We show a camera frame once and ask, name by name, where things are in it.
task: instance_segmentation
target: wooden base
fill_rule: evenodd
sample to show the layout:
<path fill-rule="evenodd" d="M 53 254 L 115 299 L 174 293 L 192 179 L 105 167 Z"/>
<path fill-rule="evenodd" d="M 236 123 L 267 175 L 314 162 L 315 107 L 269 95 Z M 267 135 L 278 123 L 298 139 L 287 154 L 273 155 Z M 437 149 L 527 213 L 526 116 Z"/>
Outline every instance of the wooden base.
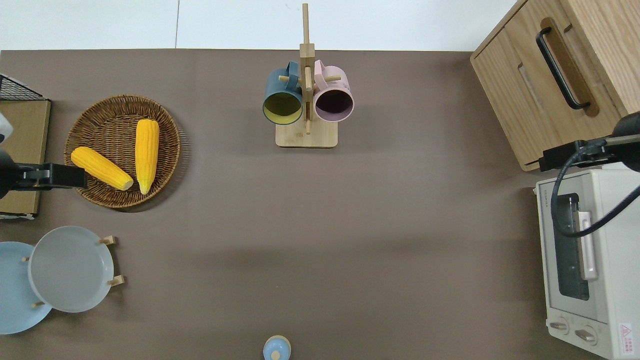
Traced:
<path fill-rule="evenodd" d="M 291 125 L 276 125 L 276 145 L 279 147 L 321 147 L 338 145 L 338 123 L 320 120 L 310 121 L 310 134 L 306 123 L 300 119 Z"/>

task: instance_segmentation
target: oven handle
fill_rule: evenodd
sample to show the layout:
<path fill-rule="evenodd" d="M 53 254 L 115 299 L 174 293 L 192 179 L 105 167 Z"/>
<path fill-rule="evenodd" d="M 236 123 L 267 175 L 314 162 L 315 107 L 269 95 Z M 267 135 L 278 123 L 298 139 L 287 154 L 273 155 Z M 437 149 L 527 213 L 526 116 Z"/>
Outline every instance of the oven handle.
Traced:
<path fill-rule="evenodd" d="M 577 221 L 581 231 L 591 226 L 590 212 L 577 211 L 577 215 Z M 592 234 L 588 234 L 578 238 L 577 241 L 580 276 L 583 280 L 595 280 L 598 278 L 598 270 L 596 270 L 596 257 L 593 252 L 593 236 Z"/>

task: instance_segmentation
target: mug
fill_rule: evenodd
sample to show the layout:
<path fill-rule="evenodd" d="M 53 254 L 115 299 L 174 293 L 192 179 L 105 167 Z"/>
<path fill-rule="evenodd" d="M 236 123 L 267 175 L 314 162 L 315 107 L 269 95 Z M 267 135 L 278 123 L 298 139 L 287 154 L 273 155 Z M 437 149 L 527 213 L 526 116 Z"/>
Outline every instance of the mug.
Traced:
<path fill-rule="evenodd" d="M 326 80 L 336 76 L 340 79 Z M 316 60 L 314 80 L 317 85 L 314 108 L 318 117 L 330 122 L 348 118 L 353 111 L 353 96 L 344 71 L 337 66 L 324 66 L 321 60 Z"/>
<path fill-rule="evenodd" d="M 302 90 L 298 84 L 300 66 L 290 61 L 286 69 L 276 69 L 267 78 L 262 103 L 264 116 L 276 125 L 289 125 L 302 116 Z M 287 76 L 287 81 L 280 81 Z"/>

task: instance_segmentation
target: white wall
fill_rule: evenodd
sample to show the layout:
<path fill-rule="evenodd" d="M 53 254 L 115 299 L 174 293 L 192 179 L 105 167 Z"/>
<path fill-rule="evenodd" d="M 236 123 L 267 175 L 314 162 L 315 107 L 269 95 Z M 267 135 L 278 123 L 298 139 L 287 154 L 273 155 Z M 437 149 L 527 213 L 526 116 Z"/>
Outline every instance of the white wall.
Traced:
<path fill-rule="evenodd" d="M 0 49 L 297 49 L 304 0 L 0 0 Z M 307 0 L 316 49 L 472 51 L 515 0 Z"/>

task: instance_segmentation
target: oven knob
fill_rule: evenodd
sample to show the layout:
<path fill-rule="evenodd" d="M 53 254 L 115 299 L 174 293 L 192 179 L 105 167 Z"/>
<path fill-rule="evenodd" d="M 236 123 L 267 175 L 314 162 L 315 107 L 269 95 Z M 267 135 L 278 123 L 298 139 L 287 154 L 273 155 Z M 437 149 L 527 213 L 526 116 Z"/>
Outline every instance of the oven knob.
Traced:
<path fill-rule="evenodd" d="M 565 335 L 569 333 L 568 322 L 563 317 L 560 317 L 560 319 L 558 319 L 557 321 L 551 321 L 551 320 L 547 319 L 547 327 L 550 327 L 551 329 L 558 330 L 559 332 L 561 332 L 561 333 L 563 333 Z"/>
<path fill-rule="evenodd" d="M 549 327 L 552 327 L 557 330 L 566 330 L 566 325 L 561 322 L 550 322 Z"/>
<path fill-rule="evenodd" d="M 588 342 L 591 345 L 596 345 L 596 343 L 598 342 L 598 338 L 595 336 L 595 331 L 590 326 L 587 326 L 586 328 L 587 329 L 576 330 L 575 331 L 576 336 L 578 336 L 580 339 Z"/>

